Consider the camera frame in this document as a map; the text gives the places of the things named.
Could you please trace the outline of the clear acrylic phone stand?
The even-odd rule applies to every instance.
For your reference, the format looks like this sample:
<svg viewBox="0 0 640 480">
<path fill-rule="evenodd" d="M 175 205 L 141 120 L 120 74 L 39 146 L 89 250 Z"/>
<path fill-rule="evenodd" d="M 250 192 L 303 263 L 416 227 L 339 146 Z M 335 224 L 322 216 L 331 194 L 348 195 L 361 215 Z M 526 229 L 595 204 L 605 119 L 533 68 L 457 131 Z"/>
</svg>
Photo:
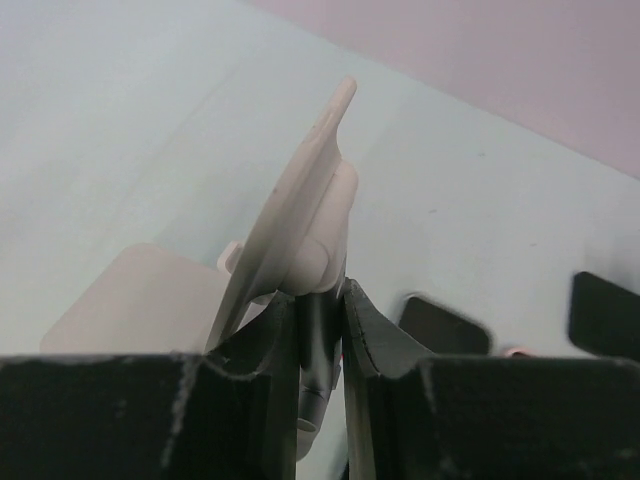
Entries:
<svg viewBox="0 0 640 480">
<path fill-rule="evenodd" d="M 337 312 L 358 188 L 337 130 L 344 79 L 294 152 L 248 238 L 209 268 L 152 244 L 125 248 L 44 335 L 45 354 L 203 354 L 283 293 L 301 315 L 297 454 L 306 456 L 340 374 Z"/>
</svg>

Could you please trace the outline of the pink phone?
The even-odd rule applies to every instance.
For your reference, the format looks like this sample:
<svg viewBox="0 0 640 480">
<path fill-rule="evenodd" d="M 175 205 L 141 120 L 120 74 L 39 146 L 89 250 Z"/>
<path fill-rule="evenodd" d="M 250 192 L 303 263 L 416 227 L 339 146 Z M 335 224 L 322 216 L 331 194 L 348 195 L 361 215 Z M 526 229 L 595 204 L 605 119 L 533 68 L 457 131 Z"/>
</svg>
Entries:
<svg viewBox="0 0 640 480">
<path fill-rule="evenodd" d="M 522 346 L 509 346 L 501 352 L 501 356 L 505 358 L 528 358 L 535 357 L 536 354 L 530 349 Z"/>
</svg>

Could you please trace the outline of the black phone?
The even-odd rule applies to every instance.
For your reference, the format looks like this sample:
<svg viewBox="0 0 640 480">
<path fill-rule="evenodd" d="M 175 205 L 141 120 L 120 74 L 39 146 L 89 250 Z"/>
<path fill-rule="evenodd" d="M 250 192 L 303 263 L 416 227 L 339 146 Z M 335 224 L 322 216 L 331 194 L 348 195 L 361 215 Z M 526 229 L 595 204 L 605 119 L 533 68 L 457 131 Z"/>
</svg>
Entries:
<svg viewBox="0 0 640 480">
<path fill-rule="evenodd" d="M 440 355 L 488 355 L 492 348 L 491 335 L 482 324 L 423 296 L 405 300 L 398 326 Z"/>
</svg>

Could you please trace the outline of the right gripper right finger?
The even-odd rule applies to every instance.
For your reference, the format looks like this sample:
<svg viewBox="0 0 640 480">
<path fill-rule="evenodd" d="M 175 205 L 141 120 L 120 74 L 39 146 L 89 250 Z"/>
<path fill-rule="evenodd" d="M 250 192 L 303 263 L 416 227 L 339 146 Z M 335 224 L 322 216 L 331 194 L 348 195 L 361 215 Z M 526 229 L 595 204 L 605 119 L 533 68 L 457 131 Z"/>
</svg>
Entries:
<svg viewBox="0 0 640 480">
<path fill-rule="evenodd" d="M 639 366 L 437 355 L 348 281 L 344 394 L 353 479 L 635 479 Z"/>
</svg>

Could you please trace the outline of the black block phone stand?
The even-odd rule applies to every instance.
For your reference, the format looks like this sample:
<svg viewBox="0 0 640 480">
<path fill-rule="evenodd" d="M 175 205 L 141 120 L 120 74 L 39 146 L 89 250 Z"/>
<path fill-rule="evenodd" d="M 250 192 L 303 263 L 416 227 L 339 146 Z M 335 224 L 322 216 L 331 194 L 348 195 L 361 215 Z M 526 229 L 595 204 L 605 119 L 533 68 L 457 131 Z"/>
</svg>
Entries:
<svg viewBox="0 0 640 480">
<path fill-rule="evenodd" d="M 568 337 L 599 356 L 639 361 L 639 295 L 582 271 L 573 276 Z"/>
</svg>

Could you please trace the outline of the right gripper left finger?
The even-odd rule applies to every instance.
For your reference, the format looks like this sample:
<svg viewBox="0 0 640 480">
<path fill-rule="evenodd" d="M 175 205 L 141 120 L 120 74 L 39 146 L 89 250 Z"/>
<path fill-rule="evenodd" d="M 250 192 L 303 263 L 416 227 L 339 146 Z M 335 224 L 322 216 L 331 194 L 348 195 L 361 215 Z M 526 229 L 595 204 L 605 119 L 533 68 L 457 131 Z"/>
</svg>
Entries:
<svg viewBox="0 0 640 480">
<path fill-rule="evenodd" d="M 276 296 L 205 355 L 1 361 L 5 479 L 291 479 L 294 302 Z"/>
</svg>

